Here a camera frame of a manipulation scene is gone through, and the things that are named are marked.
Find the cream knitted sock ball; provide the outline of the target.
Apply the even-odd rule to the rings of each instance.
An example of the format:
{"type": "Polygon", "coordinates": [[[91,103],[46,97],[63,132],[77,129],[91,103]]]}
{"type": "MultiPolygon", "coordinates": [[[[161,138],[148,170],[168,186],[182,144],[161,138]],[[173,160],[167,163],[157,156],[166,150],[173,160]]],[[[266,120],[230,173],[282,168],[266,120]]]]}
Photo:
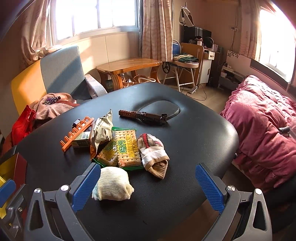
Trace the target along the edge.
{"type": "Polygon", "coordinates": [[[100,178],[92,190],[91,197],[96,201],[130,199],[134,188],[130,184],[128,173],[117,167],[104,167],[100,178]]]}

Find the green white small box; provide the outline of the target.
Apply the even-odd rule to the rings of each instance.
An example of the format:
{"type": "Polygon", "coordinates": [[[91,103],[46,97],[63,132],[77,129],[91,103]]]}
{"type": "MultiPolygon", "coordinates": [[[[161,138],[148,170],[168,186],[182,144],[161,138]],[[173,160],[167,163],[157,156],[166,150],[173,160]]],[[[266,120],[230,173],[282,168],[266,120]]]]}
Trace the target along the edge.
{"type": "Polygon", "coordinates": [[[81,132],[75,140],[72,141],[72,147],[74,148],[84,148],[90,146],[90,131],[81,132]]]}

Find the cracker pack green wrapper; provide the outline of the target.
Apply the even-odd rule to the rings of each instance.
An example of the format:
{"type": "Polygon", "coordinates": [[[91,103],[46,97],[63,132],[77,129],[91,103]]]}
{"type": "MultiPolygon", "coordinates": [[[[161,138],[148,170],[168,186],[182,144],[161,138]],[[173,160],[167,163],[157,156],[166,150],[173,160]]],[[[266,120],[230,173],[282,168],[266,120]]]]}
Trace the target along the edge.
{"type": "Polygon", "coordinates": [[[124,170],[143,169],[137,145],[136,129],[113,127],[113,137],[117,148],[117,162],[124,170]]]}

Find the white orange snack bag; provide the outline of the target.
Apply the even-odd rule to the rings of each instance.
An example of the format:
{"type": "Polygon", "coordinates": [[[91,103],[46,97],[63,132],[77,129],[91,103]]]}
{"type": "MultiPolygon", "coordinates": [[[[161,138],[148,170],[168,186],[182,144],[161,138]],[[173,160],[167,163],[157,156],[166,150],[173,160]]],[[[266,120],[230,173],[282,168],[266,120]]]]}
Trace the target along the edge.
{"type": "Polygon", "coordinates": [[[90,158],[97,155],[98,147],[100,144],[110,141],[112,139],[112,109],[104,115],[93,121],[92,129],[90,132],[90,158]]]}

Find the orange plastic rack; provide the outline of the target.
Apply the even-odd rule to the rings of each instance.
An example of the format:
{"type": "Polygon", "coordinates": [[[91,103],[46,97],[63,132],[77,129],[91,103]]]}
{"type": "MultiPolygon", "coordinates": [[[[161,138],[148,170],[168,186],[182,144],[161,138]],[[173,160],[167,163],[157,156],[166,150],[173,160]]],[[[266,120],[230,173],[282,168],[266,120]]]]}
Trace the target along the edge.
{"type": "Polygon", "coordinates": [[[84,132],[88,127],[92,125],[94,121],[94,118],[90,118],[89,116],[86,116],[84,119],[80,120],[75,127],[72,128],[72,131],[70,131],[63,140],[60,140],[61,150],[63,152],[66,152],[71,146],[72,142],[82,133],[84,132]]]}

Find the brown toy brick train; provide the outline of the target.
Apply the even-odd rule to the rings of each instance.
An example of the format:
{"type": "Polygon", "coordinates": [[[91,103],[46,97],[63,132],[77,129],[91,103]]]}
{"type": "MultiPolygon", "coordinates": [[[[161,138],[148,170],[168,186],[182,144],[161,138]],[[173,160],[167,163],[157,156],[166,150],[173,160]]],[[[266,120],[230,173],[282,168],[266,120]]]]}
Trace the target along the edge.
{"type": "Polygon", "coordinates": [[[156,123],[159,125],[164,125],[167,122],[168,115],[166,113],[162,114],[153,114],[147,113],[144,111],[127,111],[127,110],[119,110],[118,114],[122,118],[129,119],[138,119],[147,123],[156,123]]]}

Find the red gold storage box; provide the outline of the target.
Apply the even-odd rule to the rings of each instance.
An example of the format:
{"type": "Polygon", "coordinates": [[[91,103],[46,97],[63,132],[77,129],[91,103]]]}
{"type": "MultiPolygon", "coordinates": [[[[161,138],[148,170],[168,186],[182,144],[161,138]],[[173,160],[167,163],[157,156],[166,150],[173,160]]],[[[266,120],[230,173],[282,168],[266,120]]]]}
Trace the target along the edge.
{"type": "Polygon", "coordinates": [[[1,157],[1,218],[12,196],[26,182],[27,161],[19,153],[6,153],[1,157]]]}

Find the pink red bed quilt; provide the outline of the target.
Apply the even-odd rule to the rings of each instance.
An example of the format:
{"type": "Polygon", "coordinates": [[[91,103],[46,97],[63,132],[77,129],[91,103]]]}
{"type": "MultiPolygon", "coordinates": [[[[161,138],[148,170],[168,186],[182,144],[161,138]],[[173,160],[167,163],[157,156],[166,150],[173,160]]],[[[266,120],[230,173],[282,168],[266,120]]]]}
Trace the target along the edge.
{"type": "Polygon", "coordinates": [[[295,130],[295,100],[254,75],[238,85],[221,111],[236,129],[235,163],[254,187],[268,192],[295,175],[295,139],[280,128],[295,130]]]}

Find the red cloth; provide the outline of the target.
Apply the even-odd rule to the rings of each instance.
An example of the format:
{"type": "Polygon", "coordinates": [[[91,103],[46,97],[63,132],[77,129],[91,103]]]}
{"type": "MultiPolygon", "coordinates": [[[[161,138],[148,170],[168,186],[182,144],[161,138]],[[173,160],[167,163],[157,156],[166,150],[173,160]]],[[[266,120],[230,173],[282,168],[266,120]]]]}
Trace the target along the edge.
{"type": "Polygon", "coordinates": [[[6,137],[1,155],[4,155],[13,146],[16,146],[23,138],[33,131],[36,112],[26,105],[25,109],[13,124],[11,132],[6,137]]]}

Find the pink cloth on chair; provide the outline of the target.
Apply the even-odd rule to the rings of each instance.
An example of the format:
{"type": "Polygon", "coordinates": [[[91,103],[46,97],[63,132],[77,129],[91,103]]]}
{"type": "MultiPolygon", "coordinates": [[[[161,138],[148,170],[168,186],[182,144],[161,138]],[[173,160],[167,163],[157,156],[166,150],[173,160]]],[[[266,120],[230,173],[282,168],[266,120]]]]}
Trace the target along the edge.
{"type": "Polygon", "coordinates": [[[48,93],[40,100],[29,104],[29,107],[36,112],[36,120],[54,119],[55,117],[79,106],[77,101],[68,93],[48,93]],[[52,105],[44,105],[48,97],[60,96],[61,99],[52,105]]]}

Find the purple beads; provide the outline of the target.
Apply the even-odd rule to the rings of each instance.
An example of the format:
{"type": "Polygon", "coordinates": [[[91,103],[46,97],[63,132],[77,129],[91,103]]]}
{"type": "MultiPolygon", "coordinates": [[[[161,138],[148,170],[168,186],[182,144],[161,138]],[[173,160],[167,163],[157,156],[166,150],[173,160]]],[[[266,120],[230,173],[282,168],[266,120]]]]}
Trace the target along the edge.
{"type": "Polygon", "coordinates": [[[52,105],[55,104],[57,101],[59,101],[61,99],[60,96],[54,96],[54,97],[48,97],[45,102],[44,105],[52,105]]]}

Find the folding chair with clothes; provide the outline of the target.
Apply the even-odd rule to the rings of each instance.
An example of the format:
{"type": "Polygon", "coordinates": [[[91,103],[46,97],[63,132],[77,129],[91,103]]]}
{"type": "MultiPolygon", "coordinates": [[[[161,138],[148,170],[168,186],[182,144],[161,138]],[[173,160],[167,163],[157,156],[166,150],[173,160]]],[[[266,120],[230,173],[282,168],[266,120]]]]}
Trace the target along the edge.
{"type": "Polygon", "coordinates": [[[202,45],[179,43],[177,40],[173,40],[172,45],[173,60],[171,62],[163,62],[162,70],[164,72],[164,79],[162,84],[165,84],[167,75],[172,71],[175,76],[172,78],[176,79],[178,91],[181,92],[181,86],[185,87],[192,85],[193,88],[189,91],[193,94],[199,85],[199,75],[202,68],[204,47],[202,45]],[[190,74],[191,81],[180,83],[182,73],[186,71],[190,74]]]}

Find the wooden side table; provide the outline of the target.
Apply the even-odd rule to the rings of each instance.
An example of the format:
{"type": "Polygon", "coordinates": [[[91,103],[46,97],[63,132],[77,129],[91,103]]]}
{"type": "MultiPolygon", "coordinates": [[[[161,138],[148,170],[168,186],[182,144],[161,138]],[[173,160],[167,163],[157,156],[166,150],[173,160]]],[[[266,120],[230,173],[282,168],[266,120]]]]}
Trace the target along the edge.
{"type": "Polygon", "coordinates": [[[162,61],[148,59],[148,58],[130,58],[117,60],[109,63],[104,63],[96,66],[102,85],[105,84],[108,79],[107,76],[111,77],[114,90],[123,88],[121,74],[131,72],[132,77],[137,75],[137,70],[150,68],[150,77],[154,78],[158,83],[161,83],[158,78],[158,69],[161,67],[162,61]]]}

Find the wooden cabinet with drawer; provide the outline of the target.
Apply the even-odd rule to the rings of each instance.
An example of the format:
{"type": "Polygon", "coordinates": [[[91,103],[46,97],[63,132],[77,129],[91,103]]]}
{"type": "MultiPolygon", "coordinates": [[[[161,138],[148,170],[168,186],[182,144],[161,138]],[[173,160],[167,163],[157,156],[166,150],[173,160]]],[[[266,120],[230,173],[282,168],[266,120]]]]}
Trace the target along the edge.
{"type": "Polygon", "coordinates": [[[209,81],[211,65],[214,60],[218,60],[219,52],[205,50],[203,54],[202,66],[199,74],[199,84],[207,84],[209,81]]]}

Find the beige patterned curtain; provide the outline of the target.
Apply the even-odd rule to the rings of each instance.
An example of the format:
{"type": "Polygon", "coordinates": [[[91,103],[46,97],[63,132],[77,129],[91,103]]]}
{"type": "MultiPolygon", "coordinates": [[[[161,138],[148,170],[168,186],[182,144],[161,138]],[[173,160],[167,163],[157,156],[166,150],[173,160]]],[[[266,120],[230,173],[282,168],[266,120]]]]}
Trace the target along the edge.
{"type": "Polygon", "coordinates": [[[172,61],[173,28],[169,1],[143,1],[142,57],[172,61]]]}

